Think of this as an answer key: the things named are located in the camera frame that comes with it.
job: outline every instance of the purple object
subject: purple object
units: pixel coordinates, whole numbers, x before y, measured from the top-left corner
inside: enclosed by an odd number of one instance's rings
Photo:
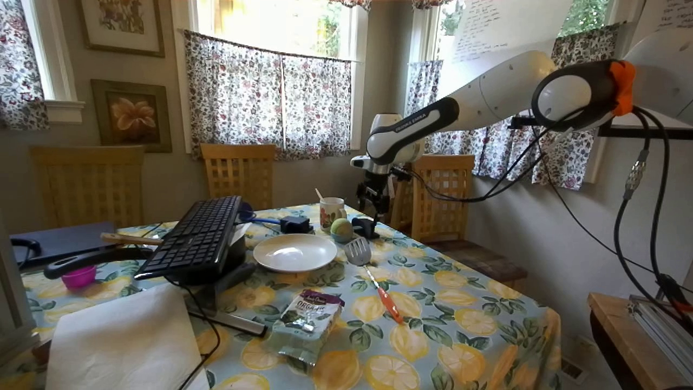
[[[81,291],[88,284],[92,284],[94,266],[81,266],[81,269],[69,270],[61,280],[67,285],[67,291]]]

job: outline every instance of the plate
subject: plate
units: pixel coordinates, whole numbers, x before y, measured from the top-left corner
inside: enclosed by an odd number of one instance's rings
[[[273,270],[302,272],[328,265],[337,255],[332,236],[280,234],[254,248],[255,260]]]

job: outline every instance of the yellow floral tablecloth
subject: yellow floral tablecloth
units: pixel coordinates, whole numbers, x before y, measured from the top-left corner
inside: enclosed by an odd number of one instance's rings
[[[261,219],[310,216],[315,205],[261,209]],[[132,227],[130,234],[165,234],[170,226]],[[274,234],[254,226],[247,247]],[[319,366],[301,370],[266,351],[264,337],[219,327],[221,345],[206,367],[215,388],[559,388],[560,321],[550,307],[506,288],[442,254],[376,226],[370,240],[372,275],[390,291],[404,314],[396,325],[379,300],[366,269],[337,258],[312,272],[258,269],[249,280],[223,292],[229,307],[255,310],[258,321],[273,321],[306,288],[337,292],[344,307],[328,330]],[[107,262],[97,269],[97,284],[69,295],[58,280],[24,275],[31,306],[43,339],[57,321],[79,307],[139,292],[162,280],[132,281],[139,262]],[[209,351],[215,331],[192,318],[200,351]]]

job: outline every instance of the wooden chair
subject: wooden chair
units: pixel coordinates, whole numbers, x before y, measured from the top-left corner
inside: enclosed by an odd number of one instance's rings
[[[273,145],[201,145],[209,196],[241,195],[254,207],[273,205]]]
[[[27,154],[52,226],[143,223],[140,145],[33,145]]]
[[[446,201],[432,191],[447,196],[468,196],[471,184],[473,156],[417,156],[413,159],[413,179],[399,182],[412,185],[412,239],[477,269],[503,284],[515,284],[525,270],[508,258],[466,240],[468,204]]]

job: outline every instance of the black keyboard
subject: black keyboard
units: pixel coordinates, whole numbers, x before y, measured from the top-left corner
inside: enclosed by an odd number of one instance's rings
[[[194,201],[133,278],[165,275],[179,281],[221,275],[237,207],[241,196]]]

